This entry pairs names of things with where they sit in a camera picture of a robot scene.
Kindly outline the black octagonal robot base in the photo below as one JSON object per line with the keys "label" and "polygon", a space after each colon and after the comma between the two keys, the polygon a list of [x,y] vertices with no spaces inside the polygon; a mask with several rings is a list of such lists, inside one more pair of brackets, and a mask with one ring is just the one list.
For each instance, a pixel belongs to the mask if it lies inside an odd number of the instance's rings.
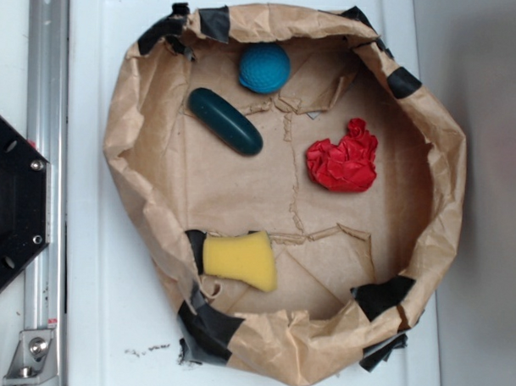
{"label": "black octagonal robot base", "polygon": [[0,294],[48,245],[49,165],[0,116]]}

